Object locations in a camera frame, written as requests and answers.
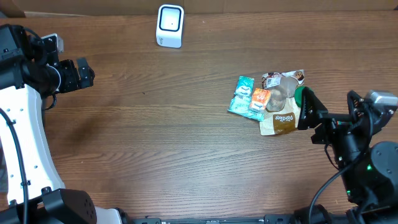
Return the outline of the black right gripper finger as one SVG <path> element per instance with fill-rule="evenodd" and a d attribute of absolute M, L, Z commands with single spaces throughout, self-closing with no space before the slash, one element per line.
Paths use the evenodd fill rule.
<path fill-rule="evenodd" d="M 348 112 L 352 122 L 360 122 L 364 118 L 364 99 L 351 90 L 347 94 Z"/>
<path fill-rule="evenodd" d="M 297 129 L 306 130 L 316 128 L 326 114 L 328 114 L 327 108 L 309 87 L 305 87 L 302 90 L 301 112 Z"/>

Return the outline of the green-lid jar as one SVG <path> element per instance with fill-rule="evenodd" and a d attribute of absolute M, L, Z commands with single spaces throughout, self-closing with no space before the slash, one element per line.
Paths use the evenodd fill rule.
<path fill-rule="evenodd" d="M 303 104 L 307 103 L 313 95 L 313 90 L 307 86 L 299 86 L 294 93 L 296 105 L 301 108 Z"/>

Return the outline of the brown clear snack pouch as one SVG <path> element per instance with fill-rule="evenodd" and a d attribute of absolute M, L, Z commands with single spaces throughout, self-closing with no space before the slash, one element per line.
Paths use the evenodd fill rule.
<path fill-rule="evenodd" d="M 266 105 L 264 120 L 259 123 L 260 134 L 273 136 L 295 131 L 301 107 L 295 92 L 305 80 L 303 70 L 269 72 L 262 75 L 262 88 L 271 92 Z"/>

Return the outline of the orange Kleenex tissue pack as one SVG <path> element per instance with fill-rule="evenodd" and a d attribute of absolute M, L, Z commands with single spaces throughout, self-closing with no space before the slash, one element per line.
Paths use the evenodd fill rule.
<path fill-rule="evenodd" d="M 258 113 L 265 112 L 265 108 L 271 98 L 271 92 L 262 88 L 256 88 L 252 94 L 249 109 Z"/>

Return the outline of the teal wet wipes pack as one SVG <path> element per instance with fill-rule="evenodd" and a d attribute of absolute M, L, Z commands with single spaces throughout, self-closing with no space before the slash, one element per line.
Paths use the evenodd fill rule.
<path fill-rule="evenodd" d="M 244 116 L 249 119 L 254 119 L 256 121 L 263 121 L 264 114 L 250 110 L 249 109 L 250 103 L 251 103 L 251 97 L 235 95 L 234 98 L 231 100 L 228 111 L 234 114 Z"/>

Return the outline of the blue-green tissue pack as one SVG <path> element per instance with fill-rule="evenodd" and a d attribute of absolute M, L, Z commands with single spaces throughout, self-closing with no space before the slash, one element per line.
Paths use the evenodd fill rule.
<path fill-rule="evenodd" d="M 251 96 L 254 87 L 254 79 L 251 77 L 240 76 L 234 91 L 235 95 Z"/>

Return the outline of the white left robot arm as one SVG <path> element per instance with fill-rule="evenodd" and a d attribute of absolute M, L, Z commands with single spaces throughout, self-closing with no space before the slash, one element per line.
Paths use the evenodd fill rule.
<path fill-rule="evenodd" d="M 85 58 L 60 60 L 63 40 L 20 25 L 1 26 L 1 146 L 8 208 L 2 223 L 129 223 L 120 208 L 97 207 L 82 190 L 67 189 L 44 131 L 47 98 L 93 85 Z"/>

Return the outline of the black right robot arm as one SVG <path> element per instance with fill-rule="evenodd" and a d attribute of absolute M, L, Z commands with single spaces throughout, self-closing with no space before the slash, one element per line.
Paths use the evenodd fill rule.
<path fill-rule="evenodd" d="M 313 197 L 310 205 L 296 210 L 291 223 L 397 223 L 397 143 L 371 144 L 397 111 L 397 97 L 388 91 L 371 90 L 362 97 L 347 94 L 348 114 L 329 113 L 314 92 L 302 90 L 298 129 L 314 129 L 313 144 L 331 147 L 330 162 L 337 173 Z M 317 204 L 321 193 L 338 177 L 348 201 L 355 206 L 333 215 Z"/>

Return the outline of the white barcode scanner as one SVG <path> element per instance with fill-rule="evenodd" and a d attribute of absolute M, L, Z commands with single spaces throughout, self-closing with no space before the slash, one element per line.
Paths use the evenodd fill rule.
<path fill-rule="evenodd" d="M 179 49 L 182 46 L 184 9 L 173 4 L 159 7 L 156 27 L 156 41 L 161 47 Z"/>

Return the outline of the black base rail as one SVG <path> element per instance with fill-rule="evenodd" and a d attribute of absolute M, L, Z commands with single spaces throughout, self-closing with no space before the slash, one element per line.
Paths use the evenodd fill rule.
<path fill-rule="evenodd" d="M 233 218 L 177 218 L 161 219 L 155 217 L 132 218 L 133 224 L 304 224 L 304 223 L 349 223 L 346 215 L 334 215 L 321 205 L 312 211 L 311 222 L 308 221 L 308 207 L 298 209 L 291 214 L 265 214 L 263 217 Z"/>

